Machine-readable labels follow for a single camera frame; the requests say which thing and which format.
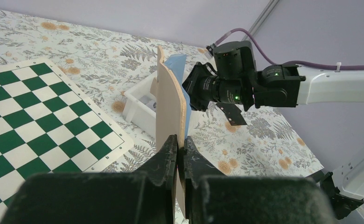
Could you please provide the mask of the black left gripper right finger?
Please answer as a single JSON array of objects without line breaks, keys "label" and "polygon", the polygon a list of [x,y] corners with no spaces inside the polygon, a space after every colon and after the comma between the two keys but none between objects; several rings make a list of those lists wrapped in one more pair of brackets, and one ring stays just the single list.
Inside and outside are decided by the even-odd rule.
[{"label": "black left gripper right finger", "polygon": [[323,191],[309,178],[227,176],[183,147],[185,217],[191,224],[335,224]]}]

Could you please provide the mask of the dark grey credit card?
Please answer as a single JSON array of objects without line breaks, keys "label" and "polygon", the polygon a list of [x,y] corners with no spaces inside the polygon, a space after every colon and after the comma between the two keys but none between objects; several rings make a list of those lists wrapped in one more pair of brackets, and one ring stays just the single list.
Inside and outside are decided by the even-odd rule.
[{"label": "dark grey credit card", "polygon": [[216,103],[216,106],[225,114],[231,126],[247,125],[241,110],[234,104]]}]

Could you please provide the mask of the beige leather card holder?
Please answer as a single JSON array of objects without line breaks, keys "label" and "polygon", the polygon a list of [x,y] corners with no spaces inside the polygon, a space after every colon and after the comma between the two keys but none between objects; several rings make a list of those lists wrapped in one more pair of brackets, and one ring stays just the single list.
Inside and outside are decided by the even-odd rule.
[{"label": "beige leather card holder", "polygon": [[165,153],[166,168],[166,205],[167,214],[175,220],[175,202],[182,196],[177,155],[179,147],[183,147],[187,103],[182,87],[171,69],[165,65],[165,54],[161,46],[157,47],[157,77],[153,79],[151,94],[156,98],[156,151]]}]

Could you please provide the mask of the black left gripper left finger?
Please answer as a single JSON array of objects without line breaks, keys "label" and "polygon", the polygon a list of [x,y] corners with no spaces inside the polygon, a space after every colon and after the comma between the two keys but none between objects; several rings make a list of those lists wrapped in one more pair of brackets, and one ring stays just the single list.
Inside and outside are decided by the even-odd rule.
[{"label": "black left gripper left finger", "polygon": [[178,140],[130,173],[58,173],[29,177],[3,224],[172,224]]}]

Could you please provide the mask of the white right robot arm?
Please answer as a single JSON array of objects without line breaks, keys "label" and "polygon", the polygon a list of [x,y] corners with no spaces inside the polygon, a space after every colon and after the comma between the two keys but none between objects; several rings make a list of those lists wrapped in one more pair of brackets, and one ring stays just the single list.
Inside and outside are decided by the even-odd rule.
[{"label": "white right robot arm", "polygon": [[[323,102],[364,102],[364,66],[318,65],[291,61],[257,70],[249,41],[208,47],[215,65],[197,63],[183,88],[194,111],[210,102],[296,107]],[[341,220],[364,203],[364,147],[348,162],[328,172],[320,187]]]}]

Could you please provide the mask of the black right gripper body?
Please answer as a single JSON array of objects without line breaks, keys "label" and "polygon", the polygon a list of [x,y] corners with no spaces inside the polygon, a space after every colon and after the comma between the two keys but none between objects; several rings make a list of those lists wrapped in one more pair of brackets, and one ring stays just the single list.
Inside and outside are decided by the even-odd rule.
[{"label": "black right gripper body", "polygon": [[242,105],[245,111],[254,105],[253,90],[248,79],[225,79],[217,74],[210,63],[197,62],[182,87],[194,111],[206,111],[210,102]]}]

